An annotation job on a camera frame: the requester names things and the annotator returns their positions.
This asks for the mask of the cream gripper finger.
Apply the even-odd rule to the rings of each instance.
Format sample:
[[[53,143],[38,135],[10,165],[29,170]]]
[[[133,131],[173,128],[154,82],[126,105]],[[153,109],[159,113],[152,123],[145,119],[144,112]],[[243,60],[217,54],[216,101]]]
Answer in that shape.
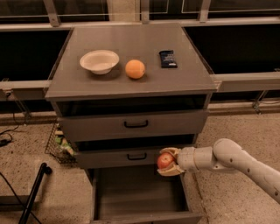
[[[157,172],[164,177],[177,176],[185,171],[182,170],[177,164],[171,164],[166,168],[158,169]]]
[[[181,149],[179,148],[168,147],[160,151],[159,157],[161,160],[176,160],[180,152]]]

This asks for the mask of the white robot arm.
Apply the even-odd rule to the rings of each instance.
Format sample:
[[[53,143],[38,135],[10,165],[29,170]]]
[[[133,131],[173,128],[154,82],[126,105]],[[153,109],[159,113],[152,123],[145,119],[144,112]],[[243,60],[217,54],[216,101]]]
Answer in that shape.
[[[157,172],[161,176],[177,176],[200,170],[241,172],[280,204],[280,171],[258,161],[233,140],[222,138],[213,146],[169,147],[159,152]]]

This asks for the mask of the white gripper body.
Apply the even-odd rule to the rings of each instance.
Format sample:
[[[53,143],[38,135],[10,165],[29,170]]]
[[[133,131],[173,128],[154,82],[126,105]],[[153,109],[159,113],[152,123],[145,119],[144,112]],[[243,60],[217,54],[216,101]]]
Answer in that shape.
[[[178,166],[186,172],[210,169],[214,166],[213,148],[185,147],[178,154],[177,162]]]

